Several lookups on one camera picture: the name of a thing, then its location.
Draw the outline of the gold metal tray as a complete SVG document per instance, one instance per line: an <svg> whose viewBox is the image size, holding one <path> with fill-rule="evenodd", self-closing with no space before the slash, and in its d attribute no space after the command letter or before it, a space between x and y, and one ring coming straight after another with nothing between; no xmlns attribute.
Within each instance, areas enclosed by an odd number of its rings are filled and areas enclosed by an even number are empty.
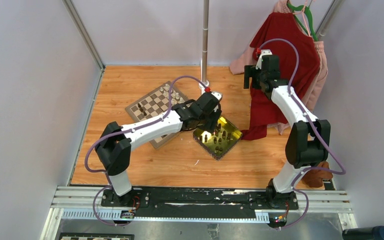
<svg viewBox="0 0 384 240"><path fill-rule="evenodd" d="M193 139L216 161L220 161L242 138L243 133L220 116L213 132L195 129Z"/></svg>

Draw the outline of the wooden folding chess board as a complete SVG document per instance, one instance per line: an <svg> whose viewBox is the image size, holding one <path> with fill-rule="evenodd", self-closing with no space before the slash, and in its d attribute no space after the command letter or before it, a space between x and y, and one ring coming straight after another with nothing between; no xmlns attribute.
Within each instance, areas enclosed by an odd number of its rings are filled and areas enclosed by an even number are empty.
<svg viewBox="0 0 384 240"><path fill-rule="evenodd" d="M170 81L163 83L128 105L125 111L136 123L163 114L168 110L169 103L175 105L187 101L188 97L175 86L172 88L171 94L169 94L171 84ZM142 106L143 111L139 110L138 103Z"/></svg>

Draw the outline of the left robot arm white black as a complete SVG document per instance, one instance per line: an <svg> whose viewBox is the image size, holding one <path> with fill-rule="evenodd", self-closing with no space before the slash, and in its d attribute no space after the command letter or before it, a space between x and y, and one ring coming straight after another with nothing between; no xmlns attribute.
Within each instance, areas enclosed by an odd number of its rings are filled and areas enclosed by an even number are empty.
<svg viewBox="0 0 384 240"><path fill-rule="evenodd" d="M133 201L133 187L127 174L132 151L163 135L195 129L214 131L222 113L222 97L220 92L209 91L148 120L125 125L109 123L92 148L104 167L115 202L126 207Z"/></svg>

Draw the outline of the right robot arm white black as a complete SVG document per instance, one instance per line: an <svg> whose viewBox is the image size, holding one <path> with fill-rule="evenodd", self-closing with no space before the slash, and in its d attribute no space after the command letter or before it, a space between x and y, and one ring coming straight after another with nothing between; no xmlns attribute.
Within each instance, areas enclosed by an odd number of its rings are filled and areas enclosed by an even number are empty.
<svg viewBox="0 0 384 240"><path fill-rule="evenodd" d="M285 116L291 132L286 146L287 162L280 173L272 178L265 190L266 204L278 209L294 198L293 188L310 170L328 157L328 151L318 139L309 140L320 134L325 142L330 138L330 123L319 120L298 98L289 81L281 78L280 59L277 55L263 51L255 65L244 67L244 88L260 90Z"/></svg>

